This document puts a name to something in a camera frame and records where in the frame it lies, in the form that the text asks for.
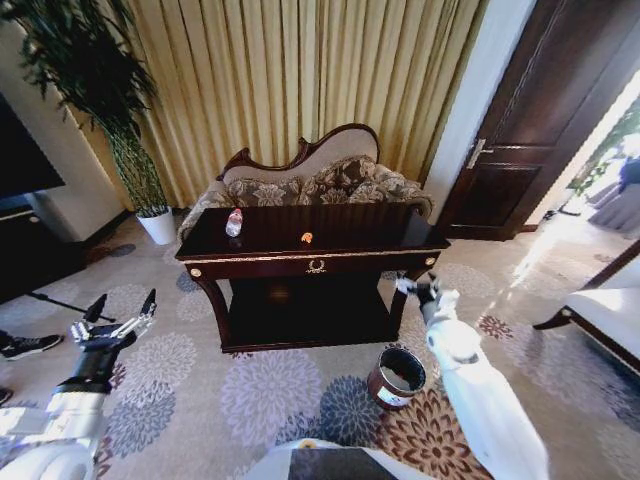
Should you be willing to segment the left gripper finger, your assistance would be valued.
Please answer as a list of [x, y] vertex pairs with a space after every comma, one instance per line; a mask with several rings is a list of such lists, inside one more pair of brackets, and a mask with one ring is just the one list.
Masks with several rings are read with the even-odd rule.
[[130, 334], [142, 336], [153, 324], [156, 311], [156, 289], [152, 289], [146, 297], [140, 313], [116, 328], [109, 334], [109, 338], [123, 340]]
[[73, 340], [78, 345], [97, 345], [108, 338], [106, 330], [97, 324], [105, 307], [107, 294], [101, 295], [70, 327]]

